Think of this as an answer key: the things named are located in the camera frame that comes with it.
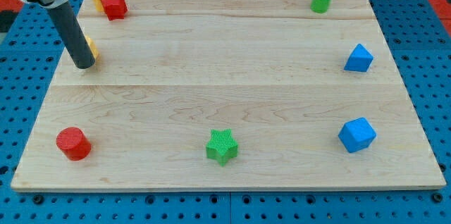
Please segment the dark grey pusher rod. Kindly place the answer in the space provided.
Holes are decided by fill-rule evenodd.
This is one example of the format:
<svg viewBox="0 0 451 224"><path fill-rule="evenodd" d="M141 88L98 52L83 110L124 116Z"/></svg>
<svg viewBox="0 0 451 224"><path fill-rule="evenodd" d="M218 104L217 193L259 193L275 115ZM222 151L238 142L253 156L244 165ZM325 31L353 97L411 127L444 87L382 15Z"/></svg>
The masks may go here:
<svg viewBox="0 0 451 224"><path fill-rule="evenodd" d="M95 63L94 55L70 3L67 1L55 8L48 8L47 13L75 66L79 69L92 67Z"/></svg>

